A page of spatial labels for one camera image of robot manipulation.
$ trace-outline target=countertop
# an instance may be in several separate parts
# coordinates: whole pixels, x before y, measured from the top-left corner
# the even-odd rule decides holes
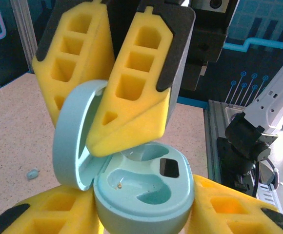
[[[59,185],[52,167],[54,126],[37,79],[24,74],[0,89],[0,214]],[[181,151],[194,174],[207,177],[203,110],[177,104],[158,140]],[[28,181],[27,172],[39,176]]]

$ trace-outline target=earbud charging case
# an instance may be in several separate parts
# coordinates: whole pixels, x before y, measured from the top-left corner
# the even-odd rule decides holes
[[[83,191],[94,186],[99,219],[111,234],[177,234],[194,201],[193,176],[182,153],[150,142],[94,157],[85,146],[106,85],[83,83],[64,102],[53,144],[57,180]]]

